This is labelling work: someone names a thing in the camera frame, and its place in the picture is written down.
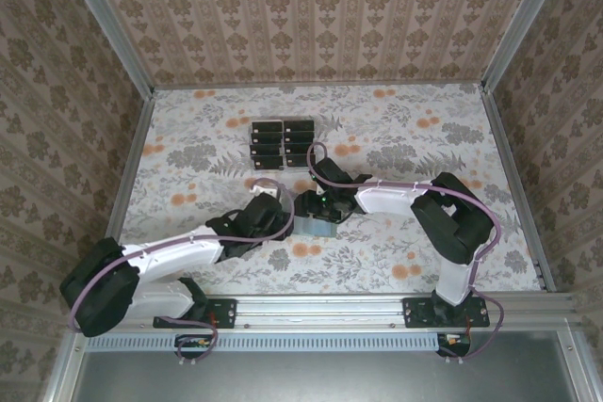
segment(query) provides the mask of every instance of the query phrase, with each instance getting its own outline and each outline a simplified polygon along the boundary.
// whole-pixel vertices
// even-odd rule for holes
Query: floral tablecloth
[[[450,171],[499,217],[501,243],[480,267],[488,291],[539,290],[476,85],[328,86],[159,91],[122,242],[188,232],[251,199],[249,123],[312,116],[352,176],[424,181]],[[271,172],[293,194],[306,172]],[[336,238],[293,235],[242,259],[189,268],[208,294],[429,292],[438,257],[410,217],[352,216]]]

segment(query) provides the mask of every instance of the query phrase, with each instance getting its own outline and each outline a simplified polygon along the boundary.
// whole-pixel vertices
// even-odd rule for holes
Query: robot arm
[[[450,173],[441,173],[433,181],[419,184],[450,188],[476,198]],[[465,300],[469,294],[475,252],[488,240],[494,227],[480,209],[455,197],[414,188],[360,188],[355,199],[368,214],[387,212],[415,216],[441,256],[435,294],[451,306],[458,306]],[[449,215],[447,210],[452,209],[454,212]]]
[[[166,316],[184,320],[201,320],[208,300],[190,278],[176,279],[174,274],[196,265],[212,265],[240,257],[261,245],[261,238],[281,231],[289,213],[267,193],[254,197],[243,210],[208,220],[204,226],[175,237],[153,243],[120,246],[113,238],[100,240],[65,278],[60,292],[70,307],[87,285],[108,265],[115,266],[83,298],[75,319],[85,336],[103,334],[122,320]],[[284,240],[292,231],[274,240]],[[244,237],[260,240],[246,243],[234,240],[211,240],[200,237]]]

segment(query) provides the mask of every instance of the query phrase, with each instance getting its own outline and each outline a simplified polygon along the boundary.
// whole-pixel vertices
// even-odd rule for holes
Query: metal frame edge
[[[509,63],[525,38],[545,0],[521,0],[515,15],[483,74],[484,86],[494,91]]]
[[[172,86],[156,85],[155,90],[176,91],[182,89],[208,89],[208,88],[296,88],[296,87],[378,87],[386,85],[395,87],[398,85],[442,85],[442,84],[478,84],[479,78],[458,79],[453,81],[442,81],[435,79],[424,80],[315,80],[315,81],[296,81],[296,82],[249,82],[233,84],[203,84],[189,85],[179,84]]]
[[[87,339],[79,333],[65,333],[42,402],[69,402],[79,376]]]
[[[140,158],[142,157],[142,149],[144,148],[144,141],[149,132],[149,127],[151,126],[154,108],[154,99],[151,99],[142,105],[139,124],[137,125],[136,133],[132,140],[132,146],[125,162],[125,167],[123,168],[120,188],[118,189],[115,204],[113,204],[113,209],[111,210],[111,217],[109,217],[109,222],[106,226],[106,236],[113,237],[118,241],[122,234],[125,214],[128,210],[130,197],[132,196],[132,188],[136,181],[136,174],[139,169]]]
[[[557,290],[557,288],[555,286],[555,282],[553,281],[553,275],[550,271],[550,267],[548,266],[548,261],[546,260],[545,250],[543,249],[543,244],[540,241],[538,230],[536,230],[536,224],[534,223],[530,205],[528,204],[526,192],[521,184],[519,171],[517,170],[517,166],[515,165],[515,161],[513,159],[511,145],[509,144],[509,140],[505,134],[502,119],[498,114],[498,108],[494,95],[492,94],[492,91],[488,89],[480,88],[480,90],[481,100],[483,101],[483,106],[486,110],[486,116],[490,121],[492,135],[494,136],[494,141],[497,144],[502,167],[507,175],[507,181],[509,182],[511,195],[515,201],[515,208],[517,209],[519,221],[521,222],[524,235],[526,236],[526,242],[528,243],[530,251],[534,253],[536,259],[538,260],[546,289],[554,292]]]
[[[579,402],[601,402],[603,388],[584,333],[568,326],[557,332],[561,352]]]
[[[151,76],[144,69],[134,45],[127,38],[113,9],[106,0],[85,1],[142,96],[142,99],[145,101],[149,100],[152,95],[153,86]]]

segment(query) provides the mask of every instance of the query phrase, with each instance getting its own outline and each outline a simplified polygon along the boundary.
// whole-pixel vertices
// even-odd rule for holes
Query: aluminum frame
[[[481,79],[488,90],[494,91],[544,2],[545,0],[521,0]]]
[[[151,127],[151,119],[153,118],[153,110],[155,109],[155,100],[151,99],[142,105],[140,110],[139,123],[132,139],[132,147],[125,161],[120,188],[117,191],[115,204],[109,217],[109,222],[106,225],[106,236],[114,237],[119,240],[122,235],[123,223],[125,222],[125,214],[128,210],[132,189],[136,181],[136,173],[139,170],[140,158],[142,157],[142,149],[147,138],[147,133]]]
[[[139,54],[107,0],[85,0],[103,29],[111,47],[134,82],[142,99],[147,102],[153,94],[152,77],[139,59]]]
[[[536,230],[536,224],[531,214],[530,205],[528,204],[528,198],[526,192],[521,184],[519,177],[519,171],[515,165],[513,159],[513,152],[511,151],[511,145],[505,134],[505,128],[502,124],[502,119],[498,113],[497,104],[494,99],[492,91],[487,88],[480,88],[481,101],[486,110],[486,116],[490,121],[490,128],[494,141],[498,148],[498,154],[500,155],[500,161],[502,162],[502,168],[507,175],[507,181],[509,182],[509,188],[511,195],[515,201],[515,207],[517,209],[517,216],[521,223],[524,235],[526,236],[526,242],[530,253],[533,254],[533,258],[538,262],[538,266],[542,272],[542,279],[545,282],[546,290],[555,292],[557,290],[555,282],[553,281],[553,275],[548,266],[546,260],[545,250],[543,244],[540,241],[540,236]]]
[[[65,333],[48,379],[43,402],[71,401],[84,360],[87,339],[82,334]]]
[[[584,333],[572,331],[568,325],[557,331],[557,337],[578,400],[603,400],[601,379],[596,373],[593,355],[586,344]]]
[[[234,330],[252,333],[276,332],[364,332],[381,331],[443,332],[465,329],[406,329],[402,300],[428,297],[430,294],[329,295],[329,296],[228,296],[237,300]],[[487,293],[505,307],[505,331],[561,330],[575,328],[579,319],[572,296],[563,293],[496,292]],[[491,326],[498,321],[496,305],[486,303]],[[153,328],[153,319],[146,322],[122,322],[111,332],[143,333]],[[203,329],[190,329],[190,332]]]

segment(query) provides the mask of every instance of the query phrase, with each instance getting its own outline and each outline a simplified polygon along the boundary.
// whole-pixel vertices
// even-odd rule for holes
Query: patterned wall
[[[495,97],[561,290],[603,370],[603,0],[546,0]]]
[[[0,400],[36,400],[58,285],[105,233],[141,99],[84,0],[0,0]]]
[[[157,86],[474,80],[520,0],[109,0]]]

